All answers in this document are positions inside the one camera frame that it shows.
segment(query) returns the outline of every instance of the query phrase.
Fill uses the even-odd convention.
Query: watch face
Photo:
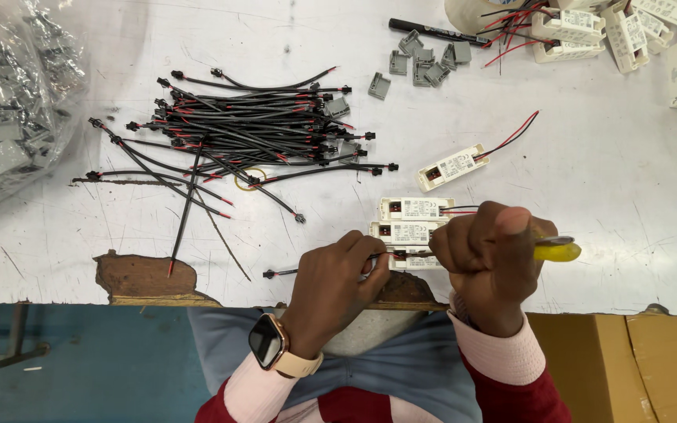
[[[268,370],[284,348],[284,341],[269,315],[262,315],[250,331],[250,348],[260,367]]]

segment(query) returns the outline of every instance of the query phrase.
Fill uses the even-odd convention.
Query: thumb
[[[496,289],[520,303],[536,289],[531,218],[523,207],[506,208],[495,218]]]
[[[375,299],[381,289],[383,289],[383,286],[388,283],[388,279],[390,279],[390,270],[388,269],[389,256],[380,255],[375,261],[375,268],[360,283],[360,294],[368,303]]]

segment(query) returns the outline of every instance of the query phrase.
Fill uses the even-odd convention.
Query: hand
[[[378,257],[374,269],[367,257],[386,250],[380,239],[353,230],[302,255],[291,303],[279,319],[292,354],[312,360],[375,299],[390,278],[388,255]],[[361,273],[369,275],[360,281]]]
[[[521,303],[537,289],[542,261],[534,260],[536,236],[555,236],[550,221],[523,207],[486,201],[476,215],[455,217],[438,228],[430,249],[449,272],[471,322],[491,336],[521,330]]]

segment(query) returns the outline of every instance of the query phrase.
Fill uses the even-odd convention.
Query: cardboard box
[[[529,319],[574,423],[677,423],[677,317]]]

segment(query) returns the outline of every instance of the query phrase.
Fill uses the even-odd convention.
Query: smartwatch
[[[323,363],[323,352],[315,360],[305,360],[289,352],[289,335],[275,315],[265,313],[250,331],[250,349],[263,370],[278,370],[302,378],[315,373]]]

